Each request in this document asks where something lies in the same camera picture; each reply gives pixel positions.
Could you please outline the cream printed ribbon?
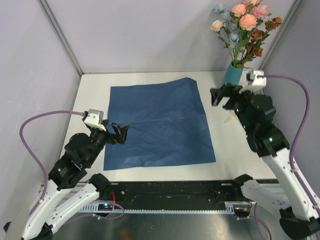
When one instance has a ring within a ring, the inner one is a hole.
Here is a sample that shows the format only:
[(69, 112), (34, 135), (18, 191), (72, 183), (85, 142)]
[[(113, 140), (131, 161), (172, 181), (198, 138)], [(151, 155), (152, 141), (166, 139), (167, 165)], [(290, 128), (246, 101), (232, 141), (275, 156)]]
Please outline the cream printed ribbon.
[(225, 125), (229, 124), (231, 122), (231, 120), (236, 117), (237, 117), (237, 115), (235, 114), (235, 112), (233, 110), (230, 110), (225, 121), (224, 121), (224, 124)]

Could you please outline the blue wrapping paper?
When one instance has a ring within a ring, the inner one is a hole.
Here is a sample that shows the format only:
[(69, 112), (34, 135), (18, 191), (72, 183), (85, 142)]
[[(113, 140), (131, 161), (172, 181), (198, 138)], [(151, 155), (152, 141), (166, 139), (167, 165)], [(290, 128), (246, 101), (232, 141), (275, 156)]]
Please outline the blue wrapping paper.
[(107, 116), (129, 129), (125, 144), (106, 147), (106, 171), (216, 161), (198, 85), (191, 78), (113, 86)]

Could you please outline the single cream rosebud stem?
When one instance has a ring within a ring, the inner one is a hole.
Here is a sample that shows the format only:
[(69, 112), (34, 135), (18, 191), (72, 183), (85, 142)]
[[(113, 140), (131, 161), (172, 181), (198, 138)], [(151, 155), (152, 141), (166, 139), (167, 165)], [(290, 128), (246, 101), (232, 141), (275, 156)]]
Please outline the single cream rosebud stem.
[(217, 38), (223, 43), (231, 56), (231, 63), (235, 68), (249, 69), (245, 64), (249, 54), (247, 47), (250, 43), (250, 31), (243, 30), (235, 20), (215, 20), (210, 29), (217, 34)]

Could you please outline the brown flower stem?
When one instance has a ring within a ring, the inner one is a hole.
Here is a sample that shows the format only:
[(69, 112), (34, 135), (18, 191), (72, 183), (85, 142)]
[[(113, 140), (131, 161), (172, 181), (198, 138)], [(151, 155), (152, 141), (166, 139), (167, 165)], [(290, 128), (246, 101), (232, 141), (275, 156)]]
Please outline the brown flower stem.
[(261, 58), (264, 53), (262, 45), (270, 36), (270, 32), (279, 28), (283, 23), (281, 17), (263, 21), (261, 18), (256, 19), (256, 27), (251, 30), (241, 30), (241, 41), (239, 43), (241, 58), (236, 65), (240, 68), (248, 68), (246, 64), (252, 62), (256, 58)]

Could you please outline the peach rose stem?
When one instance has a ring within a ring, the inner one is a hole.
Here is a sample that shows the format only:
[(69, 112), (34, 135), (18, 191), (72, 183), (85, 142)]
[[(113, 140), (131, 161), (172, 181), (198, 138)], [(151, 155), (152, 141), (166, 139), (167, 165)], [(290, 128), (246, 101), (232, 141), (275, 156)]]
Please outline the peach rose stem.
[(231, 8), (230, 15), (232, 20), (239, 23), (243, 30), (250, 31), (256, 27), (256, 19), (253, 15), (247, 13), (247, 7), (240, 3)]

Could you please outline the blue flower stem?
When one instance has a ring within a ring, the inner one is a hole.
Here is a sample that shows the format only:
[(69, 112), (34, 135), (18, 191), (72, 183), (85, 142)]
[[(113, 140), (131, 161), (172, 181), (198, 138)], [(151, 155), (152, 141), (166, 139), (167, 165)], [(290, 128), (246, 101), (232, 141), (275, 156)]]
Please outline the blue flower stem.
[(236, 50), (240, 42), (238, 24), (233, 21), (230, 11), (222, 3), (217, 4), (213, 12), (217, 14), (217, 19), (211, 24), (210, 29), (217, 34), (223, 48), (228, 50), (232, 61), (235, 62), (238, 59)]

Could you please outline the pink flower stem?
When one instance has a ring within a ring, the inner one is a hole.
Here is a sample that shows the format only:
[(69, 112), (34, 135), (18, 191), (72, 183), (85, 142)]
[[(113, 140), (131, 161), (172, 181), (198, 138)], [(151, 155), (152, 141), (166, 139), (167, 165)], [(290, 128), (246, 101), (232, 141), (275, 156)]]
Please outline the pink flower stem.
[(269, 7), (263, 5), (261, 0), (243, 0), (241, 3), (246, 6), (246, 13), (257, 19), (265, 19), (272, 15)]

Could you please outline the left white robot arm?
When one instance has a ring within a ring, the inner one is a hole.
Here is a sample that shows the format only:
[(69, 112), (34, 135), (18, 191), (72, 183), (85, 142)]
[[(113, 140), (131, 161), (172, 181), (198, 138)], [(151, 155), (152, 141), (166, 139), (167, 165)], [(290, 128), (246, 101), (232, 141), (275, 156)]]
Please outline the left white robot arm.
[(129, 126), (113, 123), (114, 132), (110, 133), (108, 123), (104, 120), (99, 125), (88, 125), (89, 135), (76, 133), (70, 138), (35, 202), (14, 221), (4, 225), (6, 239), (51, 240), (59, 228), (85, 205), (96, 200), (112, 203), (112, 184), (101, 173), (92, 175), (83, 188), (64, 200), (87, 174), (87, 169), (92, 167), (106, 144), (126, 142)]

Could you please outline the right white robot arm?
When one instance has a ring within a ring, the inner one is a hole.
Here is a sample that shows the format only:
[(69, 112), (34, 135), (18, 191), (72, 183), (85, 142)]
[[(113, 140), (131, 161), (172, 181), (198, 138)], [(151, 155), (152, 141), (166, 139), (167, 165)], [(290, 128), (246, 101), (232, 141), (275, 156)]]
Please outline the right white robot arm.
[(234, 111), (245, 130), (249, 148), (273, 172), (286, 197), (277, 196), (247, 174), (235, 178), (237, 184), (230, 188), (231, 196), (237, 201), (253, 200), (266, 209), (292, 240), (302, 240), (317, 233), (320, 230), (317, 211), (320, 200), (290, 157), (293, 148), (273, 123), (276, 109), (271, 97), (229, 83), (211, 88), (210, 94), (212, 106), (218, 106), (223, 98), (228, 98), (223, 108)]

